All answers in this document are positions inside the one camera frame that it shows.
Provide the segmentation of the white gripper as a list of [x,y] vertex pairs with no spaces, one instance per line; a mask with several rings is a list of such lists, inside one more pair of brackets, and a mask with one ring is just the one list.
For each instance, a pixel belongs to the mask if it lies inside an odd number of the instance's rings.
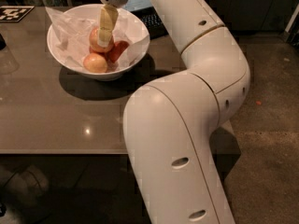
[[100,0],[104,5],[99,13],[98,45],[106,48],[112,38],[119,12],[116,7],[124,6],[128,0]]

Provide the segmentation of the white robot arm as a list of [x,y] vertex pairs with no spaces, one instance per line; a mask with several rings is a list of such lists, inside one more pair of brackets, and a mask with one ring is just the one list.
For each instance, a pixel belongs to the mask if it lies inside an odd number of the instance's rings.
[[209,145],[242,106],[248,62],[205,0],[150,0],[185,70],[136,90],[123,112],[128,156],[152,224],[235,224]]

